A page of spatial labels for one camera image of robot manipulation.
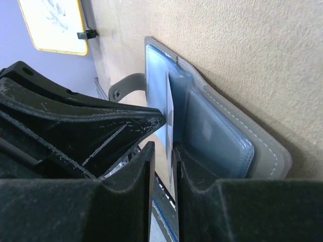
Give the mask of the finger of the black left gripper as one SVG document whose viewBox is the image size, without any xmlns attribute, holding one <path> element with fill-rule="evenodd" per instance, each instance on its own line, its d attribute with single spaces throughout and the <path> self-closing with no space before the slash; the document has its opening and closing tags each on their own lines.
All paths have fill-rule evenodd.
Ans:
<svg viewBox="0 0 323 242">
<path fill-rule="evenodd" d="M 103 179 L 164 124 L 154 108 L 84 103 L 1 79 L 1 154 L 25 178 Z"/>
<path fill-rule="evenodd" d="M 93 98 L 18 61 L 1 72 L 2 118 L 151 118 L 151 108 Z"/>
</svg>

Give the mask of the grey card holder wallet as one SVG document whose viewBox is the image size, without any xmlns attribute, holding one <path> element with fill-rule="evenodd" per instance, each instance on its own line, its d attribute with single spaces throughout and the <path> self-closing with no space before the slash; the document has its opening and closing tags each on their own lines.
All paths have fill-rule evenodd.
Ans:
<svg viewBox="0 0 323 242">
<path fill-rule="evenodd" d="M 167 155 L 181 143 L 221 178 L 283 179 L 292 166 L 288 150 L 242 110 L 209 85 L 198 70 L 147 36 L 145 71 L 113 84 L 109 100 L 144 91 L 148 107 L 166 124 L 155 132 Z"/>
</svg>

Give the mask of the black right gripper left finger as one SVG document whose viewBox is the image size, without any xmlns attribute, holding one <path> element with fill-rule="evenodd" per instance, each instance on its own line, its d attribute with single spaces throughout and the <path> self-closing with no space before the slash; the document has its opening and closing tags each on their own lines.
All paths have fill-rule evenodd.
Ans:
<svg viewBox="0 0 323 242">
<path fill-rule="evenodd" d="M 148 241 L 155 144 L 103 181 L 1 179 L 1 241 Z"/>
</svg>

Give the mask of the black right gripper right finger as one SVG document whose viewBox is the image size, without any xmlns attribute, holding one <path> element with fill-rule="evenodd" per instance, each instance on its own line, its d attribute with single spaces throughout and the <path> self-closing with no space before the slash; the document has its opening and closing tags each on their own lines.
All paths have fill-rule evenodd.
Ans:
<svg viewBox="0 0 323 242">
<path fill-rule="evenodd" d="M 180 241 L 322 241 L 322 182 L 220 179 L 185 148 L 172 157 Z"/>
</svg>

